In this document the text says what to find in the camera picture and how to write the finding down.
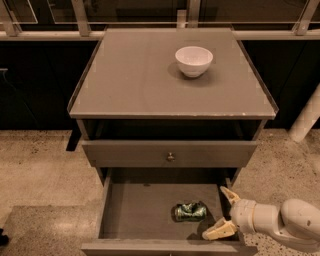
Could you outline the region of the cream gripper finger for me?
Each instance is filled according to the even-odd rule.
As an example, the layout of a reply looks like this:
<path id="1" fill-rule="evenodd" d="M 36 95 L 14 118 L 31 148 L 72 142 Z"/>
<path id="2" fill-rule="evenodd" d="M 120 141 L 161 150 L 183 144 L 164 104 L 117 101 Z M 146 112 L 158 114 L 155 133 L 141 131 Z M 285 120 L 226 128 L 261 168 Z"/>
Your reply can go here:
<path id="1" fill-rule="evenodd" d="M 226 238 L 234 235 L 237 232 L 235 224 L 229 220 L 227 221 L 224 217 L 219 219 L 212 227 L 208 228 L 202 233 L 202 237 L 205 240 L 217 240 L 220 238 Z"/>
<path id="2" fill-rule="evenodd" d="M 221 186 L 220 190 L 231 205 L 234 205 L 235 203 L 241 200 L 241 198 L 235 192 L 231 191 L 225 186 Z"/>

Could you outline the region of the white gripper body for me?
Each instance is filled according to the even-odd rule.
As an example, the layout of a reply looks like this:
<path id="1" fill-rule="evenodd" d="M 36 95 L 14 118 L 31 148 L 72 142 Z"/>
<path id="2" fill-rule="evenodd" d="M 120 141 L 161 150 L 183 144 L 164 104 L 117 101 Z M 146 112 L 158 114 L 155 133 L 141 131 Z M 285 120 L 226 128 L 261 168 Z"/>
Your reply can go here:
<path id="1" fill-rule="evenodd" d="M 235 202 L 230 210 L 232 222 L 242 233 L 254 233 L 253 224 L 254 209 L 256 202 L 254 200 L 240 199 Z"/>

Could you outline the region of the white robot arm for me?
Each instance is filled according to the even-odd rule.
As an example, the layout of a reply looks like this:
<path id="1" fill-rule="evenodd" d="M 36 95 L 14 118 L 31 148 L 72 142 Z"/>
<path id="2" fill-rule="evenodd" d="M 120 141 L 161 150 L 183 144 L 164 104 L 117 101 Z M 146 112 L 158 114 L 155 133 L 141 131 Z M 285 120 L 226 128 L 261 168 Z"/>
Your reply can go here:
<path id="1" fill-rule="evenodd" d="M 300 199 L 288 199 L 280 207 L 241 199 L 227 187 L 221 192 L 228 199 L 231 219 L 219 219 L 202 233 L 205 240 L 217 240 L 242 233 L 265 234 L 278 243 L 297 251 L 320 250 L 320 210 Z"/>

